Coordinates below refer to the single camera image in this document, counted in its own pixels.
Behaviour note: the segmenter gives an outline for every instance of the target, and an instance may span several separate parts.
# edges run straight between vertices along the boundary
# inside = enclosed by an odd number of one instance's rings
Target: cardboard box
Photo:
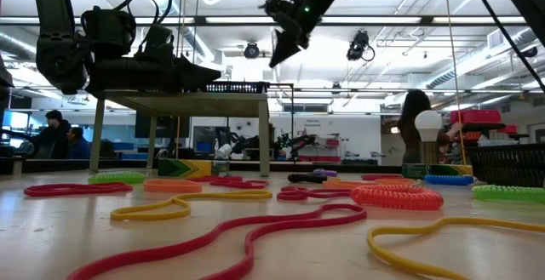
[[[449,164],[403,164],[401,174],[405,178],[423,179],[426,174],[436,175],[473,175],[471,165]]]
[[[228,170],[228,161],[161,158],[158,163],[158,175],[160,176],[200,178],[203,176],[226,173]]]

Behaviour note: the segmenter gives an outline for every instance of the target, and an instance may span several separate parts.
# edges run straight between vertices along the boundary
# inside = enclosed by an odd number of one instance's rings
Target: white table
[[[95,130],[89,169],[98,172],[100,137],[104,121],[105,100],[111,100],[151,117],[147,167],[153,165],[157,117],[258,117],[261,177],[268,177],[269,111],[266,94],[239,93],[147,93],[134,90],[107,90],[96,104]]]

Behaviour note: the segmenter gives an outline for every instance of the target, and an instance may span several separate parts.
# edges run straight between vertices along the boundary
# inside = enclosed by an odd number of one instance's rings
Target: table leg
[[[153,168],[155,157],[155,129],[157,129],[157,117],[150,118],[150,142],[147,144],[147,167]]]
[[[100,138],[102,137],[102,123],[104,122],[104,100],[96,101],[95,125],[93,126],[93,145],[91,146],[91,160],[89,170],[95,173],[99,171]]]
[[[261,177],[268,177],[269,159],[269,108],[266,101],[259,103],[259,167]]]

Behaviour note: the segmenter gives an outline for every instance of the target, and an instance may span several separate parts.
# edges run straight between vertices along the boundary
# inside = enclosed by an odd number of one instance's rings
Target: purple object
[[[325,170],[325,169],[315,169],[313,171],[313,173],[315,174],[324,174],[328,177],[336,177],[337,176],[337,172],[335,170]]]

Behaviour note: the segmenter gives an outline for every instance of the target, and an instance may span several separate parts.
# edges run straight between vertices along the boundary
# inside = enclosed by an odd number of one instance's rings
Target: lamp
[[[439,147],[437,134],[443,125],[441,116],[432,110],[423,111],[415,119],[415,126],[422,141],[420,146],[421,162],[437,164],[439,162]]]

